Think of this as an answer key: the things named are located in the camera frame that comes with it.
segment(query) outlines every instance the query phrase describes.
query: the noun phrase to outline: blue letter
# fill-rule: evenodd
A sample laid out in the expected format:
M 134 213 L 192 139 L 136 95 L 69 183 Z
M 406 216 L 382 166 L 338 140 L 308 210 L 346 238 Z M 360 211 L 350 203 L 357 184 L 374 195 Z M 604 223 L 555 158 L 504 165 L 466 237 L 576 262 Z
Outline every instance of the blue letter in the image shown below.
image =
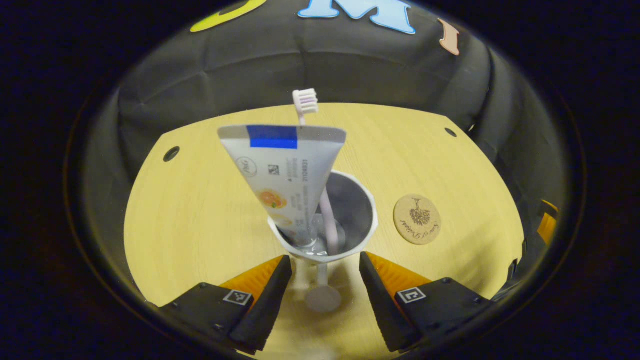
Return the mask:
M 352 19 L 360 19 L 373 8 L 378 13 L 371 17 L 374 24 L 398 30 L 405 34 L 415 34 L 415 29 L 409 24 L 406 10 L 411 6 L 400 0 L 311 0 L 309 7 L 300 10 L 300 17 L 336 17 L 338 10 L 332 8 L 336 2 Z

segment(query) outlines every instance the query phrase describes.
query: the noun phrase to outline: toothbrush head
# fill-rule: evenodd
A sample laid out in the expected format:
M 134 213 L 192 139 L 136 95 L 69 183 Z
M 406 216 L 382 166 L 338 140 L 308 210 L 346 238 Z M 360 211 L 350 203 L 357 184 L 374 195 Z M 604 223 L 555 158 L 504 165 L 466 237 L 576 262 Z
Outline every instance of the toothbrush head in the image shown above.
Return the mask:
M 318 98 L 313 88 L 293 90 L 293 103 L 296 106 L 298 116 L 318 112 Z

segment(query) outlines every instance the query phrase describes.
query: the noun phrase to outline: toothbrush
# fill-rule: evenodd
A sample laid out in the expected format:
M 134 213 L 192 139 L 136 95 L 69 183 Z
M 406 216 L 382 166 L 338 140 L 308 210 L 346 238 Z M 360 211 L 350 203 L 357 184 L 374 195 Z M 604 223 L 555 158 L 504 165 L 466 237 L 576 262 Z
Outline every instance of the toothbrush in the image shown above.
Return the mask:
M 293 103 L 301 126 L 306 125 L 305 114 L 318 112 L 318 99 L 313 88 L 294 90 Z M 320 196 L 320 211 L 324 220 L 327 253 L 330 256 L 336 255 L 338 253 L 338 229 L 335 226 L 333 209 L 331 208 L 331 202 L 329 202 L 329 194 L 326 192 L 326 187 L 322 192 L 322 196 Z M 328 284 L 326 263 L 318 264 L 317 271 L 316 287 L 307 293 L 305 301 L 307 306 L 314 311 L 322 313 L 333 311 L 342 302 L 340 293 Z
M 305 114 L 318 112 L 318 98 L 316 90 L 313 88 L 294 90 L 293 103 L 298 112 L 300 125 L 306 125 Z M 336 255 L 338 253 L 338 229 L 335 226 L 333 209 L 331 202 L 329 202 L 329 194 L 326 192 L 326 187 L 322 192 L 322 196 L 320 196 L 320 211 L 322 212 L 324 226 L 326 228 L 327 253 L 329 255 Z

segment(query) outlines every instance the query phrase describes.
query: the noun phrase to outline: wooden table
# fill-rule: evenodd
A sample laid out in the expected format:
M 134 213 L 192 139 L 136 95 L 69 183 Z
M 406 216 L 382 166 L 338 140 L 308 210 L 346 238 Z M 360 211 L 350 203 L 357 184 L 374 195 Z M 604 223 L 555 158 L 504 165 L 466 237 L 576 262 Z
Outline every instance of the wooden table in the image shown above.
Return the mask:
M 233 113 L 163 135 L 142 166 L 125 219 L 125 249 L 136 284 L 163 306 L 198 282 L 221 284 L 286 254 L 217 135 L 230 124 L 296 125 L 293 105 Z M 334 169 L 353 174 L 374 195 L 380 226 L 366 251 L 424 277 L 452 277 L 491 298 L 522 257 L 515 203 L 493 165 L 446 117 L 366 104 L 320 104 L 308 125 L 341 127 L 347 142 Z M 450 135 L 445 128 L 454 131 Z M 169 162 L 167 151 L 180 151 Z M 429 198 L 442 217 L 427 245 L 404 240 L 393 221 L 402 196 Z M 293 259 L 294 275 L 260 359 L 390 359 L 358 271 L 358 256 L 329 264 L 342 294 L 334 313 L 307 309 L 315 268 Z

